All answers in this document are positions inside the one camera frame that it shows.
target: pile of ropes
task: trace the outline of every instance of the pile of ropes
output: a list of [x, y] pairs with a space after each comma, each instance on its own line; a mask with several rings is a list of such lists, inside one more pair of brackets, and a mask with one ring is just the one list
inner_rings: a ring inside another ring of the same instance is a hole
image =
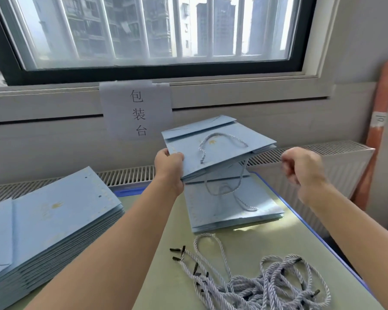
[[[198, 242], [203, 237], [213, 238], [220, 246], [225, 270], [229, 281], [210, 264], [198, 250]], [[215, 234], [201, 234], [194, 240], [195, 254], [185, 249], [170, 248], [172, 252], [181, 252], [181, 257], [172, 257], [178, 261], [185, 273], [193, 280], [194, 289], [209, 310], [320, 310], [331, 302], [331, 293], [322, 276], [316, 269], [298, 255], [288, 255], [284, 259], [270, 255], [260, 261], [260, 275], [247, 278], [241, 275], [233, 276], [228, 266], [222, 243]], [[186, 257], [196, 262], [194, 271], [185, 263]], [[302, 276], [295, 267], [304, 265], [307, 278]], [[216, 284], [210, 273], [213, 273], [220, 284]], [[323, 285], [324, 297], [318, 300], [320, 290], [314, 290], [314, 273]], [[287, 277], [294, 276], [300, 282], [300, 287], [293, 286]]]
[[[249, 145], [247, 143], [245, 143], [243, 140], [241, 140], [240, 138], [236, 137], [236, 136], [233, 136], [233, 135], [230, 135], [230, 134], [227, 134], [227, 133], [212, 133], [210, 135], [208, 135], [207, 137], [205, 137], [203, 139], [203, 141], [201, 141], [200, 145], [198, 146], [198, 149], [200, 151], [202, 151], [203, 153], [203, 156], [200, 160], [200, 163], [203, 163], [204, 162], [204, 159], [206, 158], [206, 151], [203, 149], [203, 145], [207, 142], [208, 139], [210, 139], [211, 137], [213, 136], [226, 136], [226, 137], [231, 137], [239, 142], [241, 142], [243, 145], [245, 145], [246, 147], [248, 147]], [[243, 200], [241, 200], [234, 192], [240, 188], [241, 184], [242, 184], [242, 179], [243, 179], [243, 173], [244, 173], [244, 170], [246, 169], [246, 166], [247, 166], [247, 163], [248, 163], [249, 159], [246, 159], [243, 163], [243, 168], [242, 168], [242, 171], [240, 173], [240, 180], [239, 180], [239, 183], [237, 184], [236, 187], [232, 188], [228, 183], [223, 183], [223, 185], [221, 185], [219, 187], [219, 192], [218, 193], [214, 193], [210, 190], [209, 186], [207, 185], [207, 175], [205, 175], [205, 179], [204, 179], [204, 184], [206, 185], [206, 188], [207, 188], [207, 191], [210, 195], [213, 195], [213, 196], [223, 196], [223, 195], [227, 195], [229, 193], [233, 193], [233, 197], [234, 199], [237, 201], [237, 203], [239, 204], [239, 206], [245, 210], [245, 211], [249, 211], [249, 212], [254, 212], [254, 211], [257, 211], [258, 208], [256, 207], [251, 207], [249, 206], [247, 203], [245, 203]]]

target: blue table edge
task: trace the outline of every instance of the blue table edge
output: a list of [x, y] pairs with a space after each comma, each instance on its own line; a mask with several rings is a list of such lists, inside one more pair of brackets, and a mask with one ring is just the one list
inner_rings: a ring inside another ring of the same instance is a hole
[[[316, 236], [316, 238], [335, 256], [336, 259], [338, 259], [342, 265], [361, 283], [361, 285], [363, 287], [365, 287], [365, 289], [367, 291], [369, 291], [370, 294], [372, 294], [372, 292], [370, 291], [370, 289], [367, 287], [366, 283], [362, 280], [362, 278], [359, 277], [358, 274], [356, 274], [350, 267], [349, 265], [346, 264], [345, 261], [342, 260], [342, 258], [340, 256], [337, 255], [337, 253], [321, 238], [321, 236], [319, 236], [306, 222], [304, 219], [302, 219], [302, 217], [282, 198], [279, 196], [279, 194], [274, 191], [273, 188], [270, 187], [270, 185], [256, 172], [251, 172], [253, 174], [256, 174], [263, 183], [265, 183], [265, 185], [267, 187], [270, 188], [270, 190], [280, 199], [282, 200], [282, 202], [296, 215], [296, 217], [298, 219], [300, 219], [300, 221], [312, 232], [312, 234], [314, 234]], [[123, 189], [123, 190], [119, 190], [119, 191], [114, 191], [114, 194], [118, 197], [118, 198], [121, 198], [121, 197], [128, 197], [128, 196], [135, 196], [135, 195], [140, 195], [144, 190], [145, 188], [148, 186], [148, 184], [146, 186], [143, 186], [143, 187], [137, 187], [137, 188], [129, 188], [129, 189]]]

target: forearm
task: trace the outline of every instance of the forearm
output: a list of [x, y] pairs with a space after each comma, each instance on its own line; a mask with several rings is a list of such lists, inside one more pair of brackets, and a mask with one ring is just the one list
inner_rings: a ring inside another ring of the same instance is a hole
[[388, 310], [388, 231], [330, 184], [308, 195], [307, 205]]
[[177, 193], [155, 178], [133, 207], [60, 272], [26, 310], [131, 309]]

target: handwritten sign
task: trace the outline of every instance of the handwritten sign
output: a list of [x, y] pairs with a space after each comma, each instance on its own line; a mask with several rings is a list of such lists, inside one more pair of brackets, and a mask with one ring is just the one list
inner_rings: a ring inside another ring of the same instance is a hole
[[108, 133], [121, 140], [161, 138], [172, 127], [171, 89], [168, 83], [114, 81], [99, 84]]

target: white radiator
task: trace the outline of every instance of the white radiator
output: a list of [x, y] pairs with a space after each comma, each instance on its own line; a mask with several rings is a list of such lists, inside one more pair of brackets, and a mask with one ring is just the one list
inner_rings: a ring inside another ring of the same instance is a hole
[[[323, 156], [326, 174], [332, 184], [346, 197], [350, 197], [367, 166], [374, 149], [353, 141], [337, 141], [304, 146]], [[247, 169], [257, 172], [297, 213], [321, 236], [328, 235], [315, 215], [297, 198], [297, 187], [284, 176], [280, 156], [287, 148], [279, 148], [259, 154], [249, 160]], [[113, 191], [129, 186], [140, 186], [152, 181], [155, 176], [153, 165], [99, 172], [99, 177]], [[26, 181], [0, 185], [0, 201], [18, 198], [59, 178]]]
[[[303, 146], [319, 153], [329, 181], [347, 198], [352, 196], [375, 149], [354, 141], [336, 141]], [[313, 212], [297, 197], [298, 187], [288, 182], [282, 171], [280, 156], [288, 148], [264, 152], [249, 160], [249, 172], [258, 173], [321, 237], [327, 230]]]

